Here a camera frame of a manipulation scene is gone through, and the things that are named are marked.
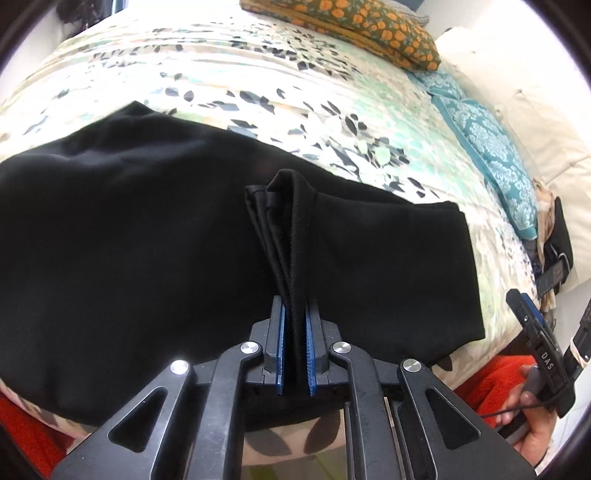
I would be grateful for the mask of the black pants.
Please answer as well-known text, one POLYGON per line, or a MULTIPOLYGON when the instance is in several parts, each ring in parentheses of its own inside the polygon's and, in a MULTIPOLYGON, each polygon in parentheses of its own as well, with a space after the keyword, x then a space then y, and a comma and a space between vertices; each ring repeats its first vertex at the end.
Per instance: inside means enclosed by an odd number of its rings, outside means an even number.
POLYGON ((311 304, 393 363, 485 335, 453 203, 139 103, 1 165, 1 378, 44 410, 99 425, 172 360, 245 340, 276 296, 298 397, 311 304))

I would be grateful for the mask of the orange fleece trousers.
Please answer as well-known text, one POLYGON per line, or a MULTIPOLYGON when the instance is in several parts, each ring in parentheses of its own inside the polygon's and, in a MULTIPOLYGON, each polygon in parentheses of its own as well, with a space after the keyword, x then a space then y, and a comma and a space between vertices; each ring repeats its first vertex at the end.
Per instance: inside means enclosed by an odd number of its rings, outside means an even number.
MULTIPOLYGON (((498 355, 485 367, 455 390, 477 413, 487 417, 492 426, 500 418, 490 415, 512 405, 510 393, 525 382, 526 374, 535 364, 532 356, 498 355)), ((4 454, 6 462, 13 461, 13 471, 3 473, 3 479, 47 479, 59 461, 65 458, 83 439, 68 436, 61 427, 54 428, 43 421, 32 408, 6 395, 1 396, 1 432, 16 452, 4 454)))

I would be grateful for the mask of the teal damask pillow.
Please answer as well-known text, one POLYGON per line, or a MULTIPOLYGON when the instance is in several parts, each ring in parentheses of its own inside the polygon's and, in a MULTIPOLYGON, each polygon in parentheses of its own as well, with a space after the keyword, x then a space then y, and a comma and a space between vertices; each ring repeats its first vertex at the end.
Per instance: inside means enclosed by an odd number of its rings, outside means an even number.
POLYGON ((538 207, 533 181, 516 146, 493 113, 468 97, 444 70, 415 72, 409 77, 430 95, 485 183, 496 193, 518 237, 526 241, 536 239, 538 207))

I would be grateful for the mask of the floral leaf-print bedspread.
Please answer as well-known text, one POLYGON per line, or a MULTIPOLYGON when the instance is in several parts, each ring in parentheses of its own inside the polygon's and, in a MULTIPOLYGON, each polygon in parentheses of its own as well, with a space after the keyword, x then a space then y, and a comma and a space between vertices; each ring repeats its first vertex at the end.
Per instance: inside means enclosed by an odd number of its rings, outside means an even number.
MULTIPOLYGON (((134 71, 127 85, 136 92, 142 92, 148 80, 160 80, 192 106, 222 112, 224 123, 215 126, 186 120, 159 109, 157 96, 149 93, 128 105, 139 103, 160 114, 255 139, 339 178, 394 194, 385 171, 375 165, 375 154, 360 150, 369 139, 376 112, 373 107, 362 107, 353 94, 362 73, 342 62, 334 42, 249 17, 242 22, 198 24, 189 31, 164 30, 150 44, 117 53, 114 62, 134 71)), ((257 322, 269 318, 270 314, 257 322)), ((200 363, 177 358, 161 371, 176 360, 194 366, 219 357, 200 363)), ((310 390, 298 397, 288 394, 285 385, 283 371, 280 394, 249 398, 243 415, 245 429, 259 422, 287 421, 294 415, 311 416, 305 412, 310 390)), ((95 431, 143 387, 95 425, 95 431)))

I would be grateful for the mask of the cream padded headboard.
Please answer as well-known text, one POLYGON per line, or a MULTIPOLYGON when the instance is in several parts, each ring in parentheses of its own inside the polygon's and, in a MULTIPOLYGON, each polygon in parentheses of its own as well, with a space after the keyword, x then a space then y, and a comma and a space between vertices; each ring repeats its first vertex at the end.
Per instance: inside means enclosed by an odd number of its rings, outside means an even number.
POLYGON ((547 28, 453 27, 436 41, 443 66, 486 106, 528 173, 561 198, 574 254, 567 290, 590 279, 590 89, 547 28))

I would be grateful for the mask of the orange floral folded blanket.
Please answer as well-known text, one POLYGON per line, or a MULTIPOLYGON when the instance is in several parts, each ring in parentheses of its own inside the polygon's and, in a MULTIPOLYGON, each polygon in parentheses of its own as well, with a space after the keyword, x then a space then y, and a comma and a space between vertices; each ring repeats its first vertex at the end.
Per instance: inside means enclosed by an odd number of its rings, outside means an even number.
POLYGON ((408 71, 435 72, 441 58, 419 23, 383 1, 242 1, 243 10, 329 35, 408 71))

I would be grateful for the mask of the dark bags hanging on wall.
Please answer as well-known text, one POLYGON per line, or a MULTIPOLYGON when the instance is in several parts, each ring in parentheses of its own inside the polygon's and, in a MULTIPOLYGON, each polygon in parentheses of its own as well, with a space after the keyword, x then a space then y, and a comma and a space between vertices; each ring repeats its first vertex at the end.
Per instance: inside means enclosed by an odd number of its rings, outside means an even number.
POLYGON ((127 0, 61 0, 56 13, 63 23, 89 28, 127 7, 127 0))

